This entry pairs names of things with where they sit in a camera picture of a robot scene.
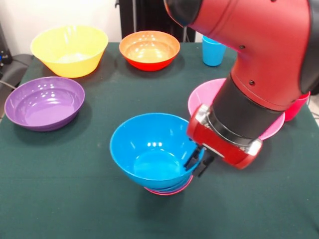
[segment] black cable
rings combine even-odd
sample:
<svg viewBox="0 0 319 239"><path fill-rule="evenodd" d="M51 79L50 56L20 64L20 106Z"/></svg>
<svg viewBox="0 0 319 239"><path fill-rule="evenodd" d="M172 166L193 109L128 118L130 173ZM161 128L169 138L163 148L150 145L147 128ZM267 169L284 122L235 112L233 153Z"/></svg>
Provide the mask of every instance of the black cable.
<svg viewBox="0 0 319 239"><path fill-rule="evenodd" d="M16 62L19 62L19 63L21 63L22 65L25 65L25 66L29 66L29 65L27 65L27 64L25 64L24 62L22 62L22 61L19 61L19 60L15 60L15 59L12 59L12 61L16 61Z"/></svg>

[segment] orange bowl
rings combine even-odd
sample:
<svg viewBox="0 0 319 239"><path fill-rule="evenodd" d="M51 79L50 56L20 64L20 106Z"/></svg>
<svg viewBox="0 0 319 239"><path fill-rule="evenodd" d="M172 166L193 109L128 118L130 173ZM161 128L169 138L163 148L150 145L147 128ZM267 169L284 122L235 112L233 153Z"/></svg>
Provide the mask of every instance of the orange bowl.
<svg viewBox="0 0 319 239"><path fill-rule="evenodd" d="M122 39L124 58L143 71L157 71L169 65L179 53L179 41L161 31L138 31Z"/></svg>

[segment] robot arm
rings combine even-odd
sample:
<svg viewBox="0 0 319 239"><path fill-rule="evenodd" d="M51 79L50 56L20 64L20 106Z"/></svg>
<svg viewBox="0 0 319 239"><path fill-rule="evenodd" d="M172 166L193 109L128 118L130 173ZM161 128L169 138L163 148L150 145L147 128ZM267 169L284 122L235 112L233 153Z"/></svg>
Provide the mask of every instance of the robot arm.
<svg viewBox="0 0 319 239"><path fill-rule="evenodd" d="M258 137L319 82L319 0L164 4L180 25L238 52L214 102L197 109L187 134L199 147L245 168L261 150ZM193 155L188 164L195 160Z"/></svg>

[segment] table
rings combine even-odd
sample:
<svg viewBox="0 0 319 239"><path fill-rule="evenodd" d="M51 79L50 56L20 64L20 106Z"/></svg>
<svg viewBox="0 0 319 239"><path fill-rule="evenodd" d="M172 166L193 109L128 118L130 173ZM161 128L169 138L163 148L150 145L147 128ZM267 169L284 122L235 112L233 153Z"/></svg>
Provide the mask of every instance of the table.
<svg viewBox="0 0 319 239"><path fill-rule="evenodd" d="M307 107L239 171L214 162L180 194L161 197L131 182L113 162L110 137L123 121L164 112L189 119L187 99L202 82L226 77L205 66L201 44L142 72L110 43L66 127L32 132L0 124L0 239L312 239L319 236L319 130ZM34 60L22 82L54 75Z"/></svg>

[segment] plastic cup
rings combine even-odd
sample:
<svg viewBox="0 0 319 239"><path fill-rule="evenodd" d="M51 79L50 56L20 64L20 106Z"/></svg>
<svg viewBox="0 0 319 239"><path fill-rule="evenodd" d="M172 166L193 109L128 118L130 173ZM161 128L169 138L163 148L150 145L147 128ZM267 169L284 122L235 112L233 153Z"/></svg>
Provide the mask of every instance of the plastic cup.
<svg viewBox="0 0 319 239"><path fill-rule="evenodd" d="M309 99L310 92L301 95L286 111L286 118L285 122L291 121L301 110L301 108L304 106L304 104Z"/></svg>
<svg viewBox="0 0 319 239"><path fill-rule="evenodd" d="M208 66L219 66L224 58L226 46L203 36L203 61Z"/></svg>

